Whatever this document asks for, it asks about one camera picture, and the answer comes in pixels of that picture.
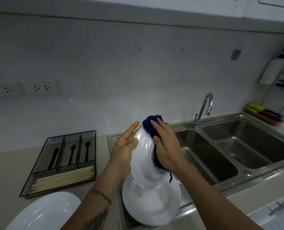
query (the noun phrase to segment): wire rack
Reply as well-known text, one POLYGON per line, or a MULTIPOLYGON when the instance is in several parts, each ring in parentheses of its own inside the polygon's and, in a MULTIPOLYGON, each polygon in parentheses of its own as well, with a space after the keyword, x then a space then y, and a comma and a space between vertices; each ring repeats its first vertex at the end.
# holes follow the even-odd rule
POLYGON ((57 190, 80 185, 96 179, 96 131, 85 131, 60 135, 46 139, 36 163, 25 183, 20 197, 34 198, 57 190), (94 166, 94 176, 82 182, 73 183, 37 193, 31 193, 31 186, 38 178, 48 177, 71 170, 94 166))

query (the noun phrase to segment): white plate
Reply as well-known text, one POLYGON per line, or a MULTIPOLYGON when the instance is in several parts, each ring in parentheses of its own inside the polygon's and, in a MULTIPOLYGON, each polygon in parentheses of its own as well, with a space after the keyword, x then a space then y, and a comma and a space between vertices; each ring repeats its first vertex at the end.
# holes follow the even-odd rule
POLYGON ((154 141, 142 126, 136 133, 139 143, 132 151, 131 174, 134 181, 143 189, 156 189, 166 179, 170 179, 170 173, 155 166, 153 162, 154 141))
POLYGON ((6 230, 59 230, 80 203, 80 199, 69 192, 48 194, 23 209, 6 230))
POLYGON ((159 226, 170 222, 180 207, 181 192, 173 177, 171 183, 163 183, 157 189, 139 187, 129 175, 123 184, 122 196, 129 214, 138 222, 159 226))

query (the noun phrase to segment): dark blue cloth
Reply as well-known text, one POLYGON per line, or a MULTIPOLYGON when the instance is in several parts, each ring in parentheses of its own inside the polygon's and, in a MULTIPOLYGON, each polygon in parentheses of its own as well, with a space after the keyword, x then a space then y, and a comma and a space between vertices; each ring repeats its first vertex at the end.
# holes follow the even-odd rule
MULTIPOLYGON (((158 123, 157 118, 159 118, 161 121, 163 121, 161 115, 151 115, 151 116, 148 116, 148 117, 146 118, 146 120, 144 120, 144 121, 142 122, 142 124, 143 124, 144 129, 151 135, 152 138, 154 138, 154 136, 156 135, 156 136, 158 136, 158 137, 161 139, 159 133, 157 132, 157 130, 156 130, 156 129, 152 126, 152 124, 151 124, 151 120, 153 120, 153 121, 155 121, 156 123, 158 123)), ((154 164, 155 164, 155 166, 159 167, 160 169, 167 170, 167 169, 164 168, 164 167, 162 166, 162 164, 160 163, 160 161, 159 161, 159 159, 158 159, 158 157, 157 157, 156 148, 154 149, 154 164)), ((173 176, 172 176, 172 173, 171 173, 170 170, 167 170, 167 171, 170 172, 170 176, 171 176, 171 178, 170 178, 170 183, 171 183, 171 181, 172 181, 172 179, 173 179, 173 176)))

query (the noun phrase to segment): beige countertop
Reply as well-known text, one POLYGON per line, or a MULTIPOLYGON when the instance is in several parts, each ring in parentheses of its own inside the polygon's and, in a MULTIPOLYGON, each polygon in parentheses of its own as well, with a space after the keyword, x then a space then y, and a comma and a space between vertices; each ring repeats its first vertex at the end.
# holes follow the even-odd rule
MULTIPOLYGON (((284 124, 270 126, 284 134, 284 124)), ((99 176, 109 161, 108 141, 109 135, 96 137, 96 171, 99 176)), ((0 230, 13 220, 25 207, 34 202, 33 198, 26 200, 19 194, 31 172, 42 146, 0 152, 0 230)), ((82 200, 93 186, 94 182, 65 189, 82 200)), ((265 182, 243 190, 228 199, 245 214, 267 205, 284 196, 284 173, 265 182)), ((105 230, 119 229, 117 208, 112 204, 104 227, 105 230)), ((157 229, 205 229, 197 211, 183 218, 173 220, 157 229)))

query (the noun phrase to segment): chrome faucet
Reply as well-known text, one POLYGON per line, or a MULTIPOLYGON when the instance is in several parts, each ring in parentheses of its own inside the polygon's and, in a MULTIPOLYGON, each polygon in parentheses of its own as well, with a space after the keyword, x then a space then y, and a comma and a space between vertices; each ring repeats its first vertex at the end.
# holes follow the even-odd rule
POLYGON ((194 119, 194 123, 193 123, 194 128, 197 128, 197 127, 198 127, 199 121, 200 121, 200 119, 201 119, 201 115, 202 115, 202 113, 203 113, 203 111, 204 111, 204 108, 205 108, 205 105, 206 105, 206 102, 207 102, 208 98, 209 98, 209 103, 208 103, 208 109, 207 109, 207 111, 206 111, 206 115, 209 116, 210 113, 211 113, 212 102, 213 102, 213 95, 212 95, 211 92, 209 92, 209 93, 205 96, 205 98, 204 98, 204 102, 203 102, 203 104, 202 104, 202 106, 201 106, 200 113, 199 113, 199 114, 195 114, 195 119, 194 119))

